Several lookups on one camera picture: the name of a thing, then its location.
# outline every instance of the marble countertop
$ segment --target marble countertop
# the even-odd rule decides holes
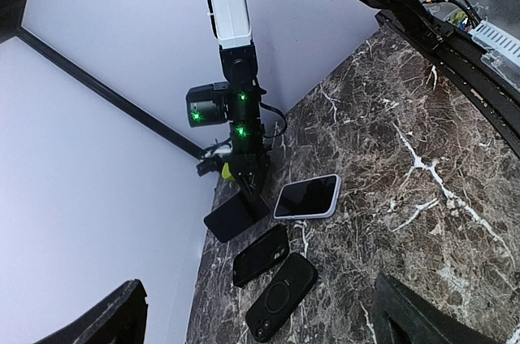
[[[335,215],[287,222],[292,251],[317,285],[273,343],[375,342],[379,272],[497,340],[520,336],[520,160],[471,103],[417,51],[381,28],[288,113],[265,197],[337,173]],[[215,206],[235,186],[220,181]],[[275,224],[228,244],[208,233],[188,344],[254,343],[245,313],[279,267],[232,285],[232,261]]]

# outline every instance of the black rugged phone case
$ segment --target black rugged phone case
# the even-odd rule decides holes
[[[233,284],[244,287],[289,254],[287,229],[277,224],[245,248],[233,260]]]
[[[318,271],[305,257],[292,253],[266,290],[245,314],[257,342],[268,342],[318,280]]]

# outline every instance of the black metal rail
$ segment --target black metal rail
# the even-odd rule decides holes
[[[487,51],[459,30],[433,51],[420,39],[410,36],[390,11],[377,16],[380,24],[388,24],[426,59],[432,62],[477,107],[520,158],[520,92],[483,61]],[[442,21],[434,18],[437,24]]]
[[[154,118],[148,112],[142,110],[137,105],[103,84],[100,80],[88,74],[81,67],[65,58],[58,51],[46,45],[43,41],[32,35],[26,29],[20,28],[17,35],[27,45],[31,46],[50,62],[60,67],[66,73],[70,74],[81,84],[91,89],[94,93],[107,100],[110,104],[118,107],[122,112],[142,123],[154,133],[157,133],[173,145],[193,156],[195,159],[199,159],[199,154],[202,152],[202,148],[200,146],[194,142],[191,142],[188,138],[183,137],[175,130],[166,126],[160,120]]]

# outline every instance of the white backdrop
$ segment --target white backdrop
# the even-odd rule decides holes
[[[184,342],[215,176],[43,59],[0,45],[0,332],[27,344],[128,279]]]
[[[357,0],[248,0],[266,102],[287,111],[376,29]],[[222,81],[206,0],[28,0],[24,27],[201,146],[190,87]]]

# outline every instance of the black phone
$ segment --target black phone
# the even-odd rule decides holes
[[[287,322],[318,280],[318,271],[302,255],[292,253],[266,290],[245,314],[257,342],[268,342]]]
[[[233,284],[244,287],[289,254],[287,229],[282,224],[265,232],[233,260]]]
[[[231,196],[214,209],[204,224],[222,242],[228,242],[271,213],[271,208],[260,196],[250,202],[241,192]]]

